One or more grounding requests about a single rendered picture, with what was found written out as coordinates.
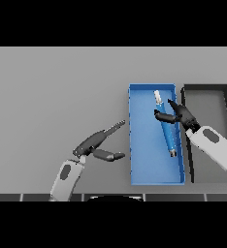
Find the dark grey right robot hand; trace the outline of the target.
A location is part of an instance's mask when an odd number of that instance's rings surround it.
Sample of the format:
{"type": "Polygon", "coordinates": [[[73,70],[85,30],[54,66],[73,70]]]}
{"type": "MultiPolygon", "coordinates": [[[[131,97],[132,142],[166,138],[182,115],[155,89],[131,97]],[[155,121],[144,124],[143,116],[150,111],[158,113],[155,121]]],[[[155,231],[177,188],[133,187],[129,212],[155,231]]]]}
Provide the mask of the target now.
{"type": "Polygon", "coordinates": [[[196,120],[195,116],[188,110],[187,107],[178,105],[172,100],[168,100],[168,103],[176,114],[171,115],[157,108],[154,111],[154,116],[157,120],[171,124],[180,122],[185,131],[191,130],[193,133],[197,132],[201,128],[199,122],[196,120]]]}

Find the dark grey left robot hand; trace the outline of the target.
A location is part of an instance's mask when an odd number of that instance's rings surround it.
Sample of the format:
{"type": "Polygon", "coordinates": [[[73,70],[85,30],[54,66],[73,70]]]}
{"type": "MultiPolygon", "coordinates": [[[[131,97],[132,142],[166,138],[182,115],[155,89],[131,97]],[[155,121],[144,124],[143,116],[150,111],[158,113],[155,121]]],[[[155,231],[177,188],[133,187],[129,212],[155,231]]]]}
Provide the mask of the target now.
{"type": "Polygon", "coordinates": [[[94,133],[93,135],[85,139],[81,144],[79,144],[73,150],[73,154],[78,158],[80,158],[81,156],[88,156],[92,154],[95,158],[107,162],[113,162],[115,160],[124,158],[124,153],[112,153],[110,151],[99,149],[99,146],[103,143],[103,141],[124,124],[125,121],[121,120],[120,122],[114,124],[108,130],[102,130],[94,133]]]}

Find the blue pipe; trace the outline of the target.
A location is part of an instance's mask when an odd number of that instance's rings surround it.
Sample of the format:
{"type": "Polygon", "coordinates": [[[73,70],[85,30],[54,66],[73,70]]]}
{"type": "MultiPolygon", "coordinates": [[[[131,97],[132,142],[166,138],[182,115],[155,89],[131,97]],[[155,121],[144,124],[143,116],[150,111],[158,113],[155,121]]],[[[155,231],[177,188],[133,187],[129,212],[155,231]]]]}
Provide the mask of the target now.
{"type": "Polygon", "coordinates": [[[163,113],[165,113],[165,107],[164,107],[164,103],[162,101],[162,98],[158,90],[154,91],[154,98],[156,102],[156,109],[154,110],[154,116],[161,123],[161,127],[163,130],[164,138],[165,138],[170,156],[176,157],[177,156],[176,145],[175,145],[173,134],[171,131],[171,126],[168,122],[165,122],[164,120],[162,120],[163,113]]]}

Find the dark grey bin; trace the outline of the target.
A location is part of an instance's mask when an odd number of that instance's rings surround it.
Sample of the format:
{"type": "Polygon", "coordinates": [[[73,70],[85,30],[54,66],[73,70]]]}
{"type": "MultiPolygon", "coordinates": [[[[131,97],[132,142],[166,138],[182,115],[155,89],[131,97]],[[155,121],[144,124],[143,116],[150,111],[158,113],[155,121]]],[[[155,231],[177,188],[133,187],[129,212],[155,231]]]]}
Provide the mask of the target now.
{"type": "Polygon", "coordinates": [[[192,127],[186,134],[192,183],[227,183],[227,83],[185,84],[181,103],[192,127]]]}

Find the blue bin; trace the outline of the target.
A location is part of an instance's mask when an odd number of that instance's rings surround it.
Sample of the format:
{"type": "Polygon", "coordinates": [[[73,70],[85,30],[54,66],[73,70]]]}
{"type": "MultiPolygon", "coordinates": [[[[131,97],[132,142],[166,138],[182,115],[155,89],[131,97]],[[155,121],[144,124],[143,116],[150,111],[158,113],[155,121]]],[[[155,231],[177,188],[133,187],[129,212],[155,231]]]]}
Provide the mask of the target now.
{"type": "Polygon", "coordinates": [[[177,152],[177,156],[172,157],[161,122],[154,116],[154,90],[159,91],[165,112],[175,114],[168,103],[168,100],[177,101],[176,86],[173,83],[129,84],[131,184],[183,185],[185,174],[179,123],[170,125],[177,152]]]}

